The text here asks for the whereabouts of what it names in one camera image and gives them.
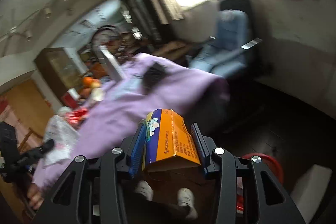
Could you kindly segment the person's left hand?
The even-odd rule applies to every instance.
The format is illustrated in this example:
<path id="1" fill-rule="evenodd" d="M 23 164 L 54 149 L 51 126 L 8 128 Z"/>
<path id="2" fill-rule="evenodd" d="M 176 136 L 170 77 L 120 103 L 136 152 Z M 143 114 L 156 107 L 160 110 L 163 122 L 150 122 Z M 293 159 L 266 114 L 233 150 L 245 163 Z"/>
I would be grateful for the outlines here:
<path id="1" fill-rule="evenodd" d="M 38 210 L 44 201 L 41 190 L 34 183 L 30 184 L 27 190 L 27 198 L 29 199 L 29 206 L 34 210 Z"/>

